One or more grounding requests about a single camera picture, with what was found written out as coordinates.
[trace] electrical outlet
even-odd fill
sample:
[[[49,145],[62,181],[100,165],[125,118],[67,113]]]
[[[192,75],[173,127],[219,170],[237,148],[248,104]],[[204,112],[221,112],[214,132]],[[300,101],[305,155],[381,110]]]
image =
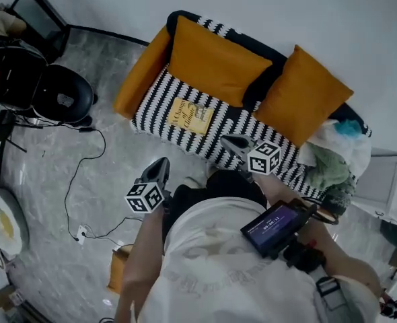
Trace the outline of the electrical outlet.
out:
[[[79,226],[79,229],[77,230],[77,236],[76,238],[78,239],[77,243],[80,245],[83,245],[83,242],[85,241],[85,236],[83,234],[86,234],[87,230],[84,228],[82,225]]]

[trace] green cloth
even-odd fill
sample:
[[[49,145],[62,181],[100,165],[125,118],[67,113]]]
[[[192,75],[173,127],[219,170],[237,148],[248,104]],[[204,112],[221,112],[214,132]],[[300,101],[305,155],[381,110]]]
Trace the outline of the green cloth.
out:
[[[321,191],[329,186],[343,183],[350,176],[348,165],[339,154],[310,144],[316,158],[316,167],[311,169],[306,180],[309,185]]]

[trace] black chair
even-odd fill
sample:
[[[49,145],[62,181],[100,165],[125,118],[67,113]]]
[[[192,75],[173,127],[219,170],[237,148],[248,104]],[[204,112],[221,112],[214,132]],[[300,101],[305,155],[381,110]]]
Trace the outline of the black chair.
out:
[[[28,117],[86,127],[95,104],[91,85],[76,72],[48,65],[35,48],[0,36],[0,106]]]

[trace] orange pillow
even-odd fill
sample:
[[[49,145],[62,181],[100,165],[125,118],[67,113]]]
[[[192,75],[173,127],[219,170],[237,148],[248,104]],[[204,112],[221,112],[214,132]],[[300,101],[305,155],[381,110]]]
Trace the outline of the orange pillow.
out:
[[[353,91],[298,45],[255,117],[300,147]]]
[[[241,107],[248,86],[271,65],[243,46],[178,18],[168,71],[199,91]]]

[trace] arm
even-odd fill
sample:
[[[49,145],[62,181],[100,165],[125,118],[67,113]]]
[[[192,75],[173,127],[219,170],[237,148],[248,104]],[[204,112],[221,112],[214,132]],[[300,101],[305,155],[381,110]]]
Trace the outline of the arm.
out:
[[[130,322],[130,308],[133,302],[137,318],[153,284],[159,277],[163,252],[163,213],[163,207],[158,207],[143,220],[124,266],[122,291],[116,309],[115,322]]]
[[[300,197],[288,186],[283,184],[276,176],[254,175],[255,181],[260,185],[267,201],[273,205],[278,200],[290,202]],[[327,261],[324,270],[329,276],[341,275],[366,285],[372,293],[380,298],[381,285],[375,271],[367,263],[348,256],[328,233],[326,226],[320,221],[310,219],[299,231],[299,241],[307,244],[316,241],[315,248],[321,250]]]

